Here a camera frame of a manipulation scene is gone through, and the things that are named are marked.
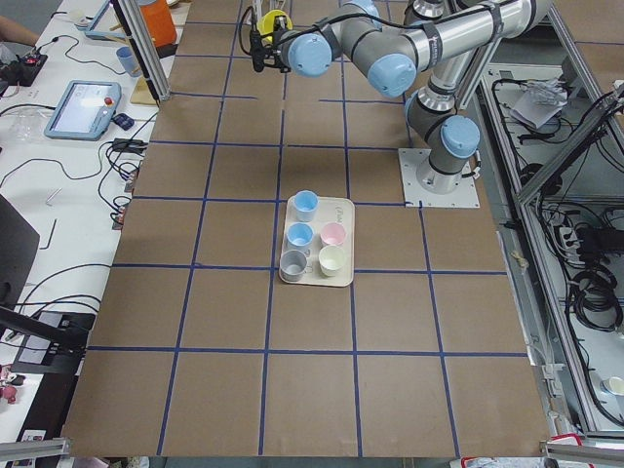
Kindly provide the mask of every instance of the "gray cup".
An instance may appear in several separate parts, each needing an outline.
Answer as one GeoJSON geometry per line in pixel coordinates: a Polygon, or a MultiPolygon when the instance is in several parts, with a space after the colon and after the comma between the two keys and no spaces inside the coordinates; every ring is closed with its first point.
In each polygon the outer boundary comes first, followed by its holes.
{"type": "Polygon", "coordinates": [[[284,281],[297,282],[303,277],[308,260],[302,251],[285,251],[280,258],[280,276],[284,281]]]}
{"type": "Polygon", "coordinates": [[[140,76],[140,67],[138,66],[137,58],[133,54],[130,47],[120,47],[117,49],[117,59],[121,62],[124,70],[133,78],[140,76]]]}

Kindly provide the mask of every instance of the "metal mounting plate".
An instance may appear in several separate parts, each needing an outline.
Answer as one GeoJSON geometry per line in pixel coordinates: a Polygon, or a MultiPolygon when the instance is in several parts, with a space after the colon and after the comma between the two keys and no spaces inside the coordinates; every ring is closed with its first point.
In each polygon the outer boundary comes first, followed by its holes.
{"type": "MultiPolygon", "coordinates": [[[[426,190],[416,180],[416,168],[425,160],[430,149],[424,148],[400,148],[399,162],[401,164],[401,179],[403,180],[403,195],[407,207],[433,207],[433,208],[478,208],[479,196],[475,187],[475,180],[471,177],[459,181],[457,188],[447,195],[438,195],[426,190]]],[[[466,163],[464,173],[472,170],[466,163]]]]}

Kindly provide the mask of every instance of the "tablet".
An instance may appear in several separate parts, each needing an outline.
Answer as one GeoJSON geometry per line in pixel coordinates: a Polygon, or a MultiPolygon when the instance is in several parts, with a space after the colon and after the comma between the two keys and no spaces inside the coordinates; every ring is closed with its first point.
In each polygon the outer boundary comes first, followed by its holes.
{"type": "Polygon", "coordinates": [[[44,135],[50,138],[98,139],[108,128],[119,99],[119,83],[72,81],[44,135]]]}

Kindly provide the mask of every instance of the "tray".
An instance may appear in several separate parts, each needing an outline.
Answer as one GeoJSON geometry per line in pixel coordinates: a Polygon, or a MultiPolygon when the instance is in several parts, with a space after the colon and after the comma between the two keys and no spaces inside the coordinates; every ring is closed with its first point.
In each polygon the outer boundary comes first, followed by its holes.
{"type": "MultiPolygon", "coordinates": [[[[291,197],[286,206],[286,220],[284,221],[284,240],[282,241],[282,252],[289,249],[286,233],[289,227],[296,222],[300,222],[294,213],[294,197],[291,197]]],[[[280,275],[282,281],[292,285],[314,285],[332,286],[342,288],[349,286],[353,282],[353,246],[355,234],[355,206],[351,200],[346,198],[319,197],[319,208],[314,219],[307,223],[314,230],[314,238],[310,249],[305,253],[308,259],[308,266],[299,281],[287,281],[280,275]],[[319,265],[319,251],[323,247],[321,243],[321,229],[328,222],[339,222],[347,231],[342,248],[347,254],[347,261],[336,276],[325,276],[319,265]]]]}

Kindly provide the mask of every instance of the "table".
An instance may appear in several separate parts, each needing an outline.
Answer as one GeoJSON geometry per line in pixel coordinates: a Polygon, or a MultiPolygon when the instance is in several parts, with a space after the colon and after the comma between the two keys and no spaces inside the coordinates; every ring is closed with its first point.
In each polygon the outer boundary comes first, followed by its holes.
{"type": "MultiPolygon", "coordinates": [[[[292,18],[337,4],[292,0],[292,18]]],[[[253,74],[243,8],[189,12],[63,432],[73,452],[538,453],[548,430],[481,186],[479,209],[406,208],[403,102],[348,61],[317,80],[253,74]],[[276,274],[303,188],[355,202],[347,288],[276,274]]]]}
{"type": "MultiPolygon", "coordinates": [[[[87,15],[94,14],[101,6],[100,0],[65,0],[59,7],[62,11],[80,8],[87,15]]],[[[180,3],[175,9],[175,23],[183,24],[188,12],[188,4],[180,3]]],[[[78,59],[96,59],[114,69],[121,70],[115,57],[119,44],[107,41],[92,41],[84,37],[64,16],[51,19],[43,32],[39,44],[49,42],[53,37],[67,34],[80,39],[71,54],[78,59]]],[[[55,44],[46,46],[42,52],[49,59],[37,77],[34,86],[22,88],[14,97],[0,99],[0,110],[10,105],[36,102],[57,105],[67,84],[72,79],[117,81],[122,87],[123,97],[118,110],[126,112],[137,120],[137,124],[127,132],[111,125],[101,141],[51,140],[36,134],[29,141],[15,138],[12,126],[16,123],[15,115],[0,119],[0,141],[3,152],[0,155],[0,177],[31,158],[49,158],[62,162],[73,176],[93,174],[98,169],[98,147],[103,141],[115,137],[129,137],[149,116],[155,107],[133,105],[129,103],[136,79],[128,75],[117,76],[95,64],[79,64],[66,58],[64,52],[73,44],[70,39],[61,38],[55,44]]],[[[164,67],[171,69],[172,58],[163,60],[164,67]]],[[[153,124],[146,126],[137,137],[149,140],[153,124]]],[[[63,268],[86,263],[112,262],[119,231],[111,229],[110,209],[98,197],[98,183],[101,175],[80,181],[67,179],[59,167],[52,163],[33,163],[9,177],[0,192],[30,222],[41,235],[41,248],[33,265],[29,283],[36,284],[48,275],[63,268]],[[61,188],[61,192],[46,205],[47,198],[61,188]]],[[[102,187],[102,194],[107,199],[123,193],[124,182],[121,178],[110,176],[102,187]]],[[[71,293],[92,294],[101,297],[108,268],[86,267],[63,274],[46,283],[46,286],[32,297],[32,300],[52,300],[71,293]]],[[[30,291],[27,287],[22,298],[30,291]]],[[[36,308],[26,308],[32,313],[36,308]]],[[[11,363],[17,349],[0,346],[0,358],[3,364],[11,363]]],[[[0,406],[0,443],[14,442],[20,432],[30,405],[35,398],[41,382],[41,374],[28,374],[23,387],[19,389],[18,403],[7,406],[3,401],[0,406]]]]}

